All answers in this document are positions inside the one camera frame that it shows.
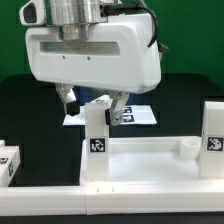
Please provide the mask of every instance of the white post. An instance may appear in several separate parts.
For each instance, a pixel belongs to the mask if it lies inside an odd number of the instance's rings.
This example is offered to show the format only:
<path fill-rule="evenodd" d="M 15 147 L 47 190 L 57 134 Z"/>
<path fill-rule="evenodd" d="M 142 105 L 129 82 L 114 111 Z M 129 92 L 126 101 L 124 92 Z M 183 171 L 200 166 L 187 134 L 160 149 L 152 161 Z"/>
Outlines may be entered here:
<path fill-rule="evenodd" d="M 85 105 L 86 179 L 106 181 L 109 173 L 109 126 L 105 121 L 108 103 Z"/>
<path fill-rule="evenodd" d="M 200 176 L 224 177 L 224 103 L 205 102 Z"/>

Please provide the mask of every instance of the green backdrop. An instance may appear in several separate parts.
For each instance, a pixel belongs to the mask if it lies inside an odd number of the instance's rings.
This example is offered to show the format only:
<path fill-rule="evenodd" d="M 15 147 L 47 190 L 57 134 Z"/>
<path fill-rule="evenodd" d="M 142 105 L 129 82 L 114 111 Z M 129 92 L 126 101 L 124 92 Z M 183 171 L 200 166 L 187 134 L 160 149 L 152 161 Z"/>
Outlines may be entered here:
<path fill-rule="evenodd" d="M 1 0 L 0 81 L 30 73 L 19 9 L 27 0 Z M 159 40 L 170 51 L 162 72 L 204 74 L 224 88 L 224 1 L 148 0 L 160 23 Z"/>

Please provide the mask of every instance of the black cable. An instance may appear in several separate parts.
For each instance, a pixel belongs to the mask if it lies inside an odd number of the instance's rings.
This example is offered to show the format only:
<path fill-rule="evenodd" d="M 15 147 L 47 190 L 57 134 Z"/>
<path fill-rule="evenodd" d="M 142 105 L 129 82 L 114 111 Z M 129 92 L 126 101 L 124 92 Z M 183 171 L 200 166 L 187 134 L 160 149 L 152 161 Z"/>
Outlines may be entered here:
<path fill-rule="evenodd" d="M 153 23 L 154 23 L 154 34 L 153 34 L 152 39 L 151 39 L 151 41 L 148 45 L 148 47 L 151 47 L 155 43 L 155 41 L 157 40 L 158 33 L 159 33 L 159 23 L 158 23 L 158 20 L 156 18 L 156 14 L 150 8 L 147 8 L 147 7 L 144 7 L 144 6 L 141 6 L 141 5 L 137 5 L 137 9 L 148 12 L 152 17 L 152 20 L 153 20 Z"/>
<path fill-rule="evenodd" d="M 116 16 L 123 13 L 136 13 L 137 10 L 135 3 L 105 5 L 103 7 L 103 14 L 105 16 Z"/>

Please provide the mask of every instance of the black table surface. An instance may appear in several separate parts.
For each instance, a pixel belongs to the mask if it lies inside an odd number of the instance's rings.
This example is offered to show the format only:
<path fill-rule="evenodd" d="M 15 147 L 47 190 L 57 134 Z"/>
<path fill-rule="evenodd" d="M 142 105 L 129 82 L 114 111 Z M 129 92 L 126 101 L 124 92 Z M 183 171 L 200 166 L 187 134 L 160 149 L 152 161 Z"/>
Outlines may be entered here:
<path fill-rule="evenodd" d="M 81 105 L 103 94 L 76 91 Z M 200 136 L 205 101 L 224 101 L 224 90 L 199 74 L 164 74 L 155 90 L 128 101 L 150 105 L 158 124 L 110 127 L 110 137 Z M 10 187 L 79 185 L 84 127 L 62 126 L 63 105 L 54 85 L 31 75 L 12 76 L 0 84 L 0 103 L 0 139 L 20 146 L 21 164 Z M 0 223 L 40 222 L 221 223 L 224 213 L 0 217 Z"/>

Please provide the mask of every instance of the screw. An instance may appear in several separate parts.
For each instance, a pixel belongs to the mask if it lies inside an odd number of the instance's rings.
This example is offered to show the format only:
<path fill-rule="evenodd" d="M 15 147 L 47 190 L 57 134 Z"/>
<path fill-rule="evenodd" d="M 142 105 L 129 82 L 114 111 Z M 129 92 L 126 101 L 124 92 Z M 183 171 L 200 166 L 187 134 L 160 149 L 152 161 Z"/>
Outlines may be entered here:
<path fill-rule="evenodd" d="M 119 121 L 121 119 L 121 115 L 117 115 L 117 116 L 115 116 L 115 120 L 116 121 Z"/>

